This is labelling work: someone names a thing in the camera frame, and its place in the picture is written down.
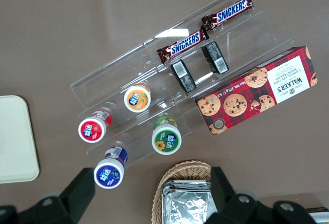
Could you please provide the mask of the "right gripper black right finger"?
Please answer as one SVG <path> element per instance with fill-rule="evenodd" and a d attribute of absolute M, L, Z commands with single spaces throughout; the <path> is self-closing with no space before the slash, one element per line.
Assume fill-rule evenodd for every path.
<path fill-rule="evenodd" d="M 212 167 L 210 176 L 217 212 L 205 223 L 315 223 L 298 203 L 277 201 L 270 208 L 248 194 L 236 193 L 220 167 Z"/>

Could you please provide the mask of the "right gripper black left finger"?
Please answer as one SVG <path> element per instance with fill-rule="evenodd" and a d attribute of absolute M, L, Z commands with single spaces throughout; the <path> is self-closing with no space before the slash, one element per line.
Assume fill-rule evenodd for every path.
<path fill-rule="evenodd" d="M 94 170 L 84 168 L 58 196 L 46 197 L 20 213 L 15 206 L 1 206 L 1 223 L 78 223 L 94 195 Z"/>

